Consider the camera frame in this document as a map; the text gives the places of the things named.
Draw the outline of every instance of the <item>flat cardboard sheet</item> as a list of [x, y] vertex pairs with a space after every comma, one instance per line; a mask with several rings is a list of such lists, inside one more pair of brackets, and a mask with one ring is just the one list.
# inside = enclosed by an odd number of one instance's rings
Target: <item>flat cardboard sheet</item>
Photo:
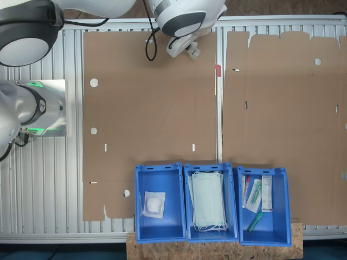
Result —
[[292, 215], [347, 225], [347, 38], [248, 39], [228, 34], [223, 161], [287, 168]]
[[104, 206], [109, 218], [133, 217], [137, 164], [216, 163], [215, 34], [199, 39], [193, 61], [186, 52], [170, 57], [159, 32], [153, 62], [145, 55], [149, 34], [84, 34], [85, 221], [104, 220]]

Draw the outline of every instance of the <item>blue storage bin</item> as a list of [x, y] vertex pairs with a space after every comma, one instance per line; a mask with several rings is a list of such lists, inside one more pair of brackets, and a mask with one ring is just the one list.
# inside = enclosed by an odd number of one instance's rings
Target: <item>blue storage bin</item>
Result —
[[[224, 209], [228, 229], [226, 231], [198, 232], [193, 224], [193, 205], [189, 193], [188, 176], [194, 172], [214, 172], [220, 171], [223, 174], [223, 197]], [[185, 211], [187, 214], [188, 242], [238, 242], [239, 235], [237, 229], [236, 204], [233, 185], [233, 171], [230, 163], [218, 165], [184, 165], [185, 177]]]
[[[186, 241], [182, 165], [137, 165], [135, 174], [136, 242]], [[143, 216], [145, 191], [166, 193], [164, 218]]]
[[[240, 243], [242, 245], [292, 246], [291, 213], [286, 169], [253, 169], [239, 166], [233, 168], [233, 173]], [[250, 176], [247, 200], [255, 178], [261, 179], [262, 175], [272, 176], [272, 212], [263, 212], [262, 218], [252, 232], [247, 232], [247, 229], [255, 218], [256, 213], [242, 208], [241, 175], [243, 174]], [[261, 212], [261, 203], [258, 209], [259, 212]]]

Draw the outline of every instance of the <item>surgical face mask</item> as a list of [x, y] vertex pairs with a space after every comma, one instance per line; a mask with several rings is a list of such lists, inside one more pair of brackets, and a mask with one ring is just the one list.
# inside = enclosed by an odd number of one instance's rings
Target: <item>surgical face mask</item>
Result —
[[195, 229], [197, 231], [226, 230], [222, 177], [220, 172], [192, 174]]

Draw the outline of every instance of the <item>white robotic arm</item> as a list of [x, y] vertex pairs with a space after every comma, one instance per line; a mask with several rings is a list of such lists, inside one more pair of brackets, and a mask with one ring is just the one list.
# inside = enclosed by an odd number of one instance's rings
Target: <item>white robotic arm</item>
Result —
[[[67, 22], [62, 13], [64, 9], [116, 18], [128, 12], [135, 1], [0, 0], [0, 65], [25, 66], [45, 57]], [[209, 33], [226, 10], [225, 0], [147, 1], [162, 33], [172, 37], [167, 48], [172, 57], [187, 49], [195, 59], [199, 53], [195, 39]], [[0, 85], [0, 146], [12, 142], [20, 127], [38, 123], [49, 127], [56, 120], [59, 104], [54, 96], [44, 88], [37, 89], [37, 95], [30, 89], [32, 87], [12, 86], [11, 90]], [[40, 97], [47, 111], [40, 112]]]

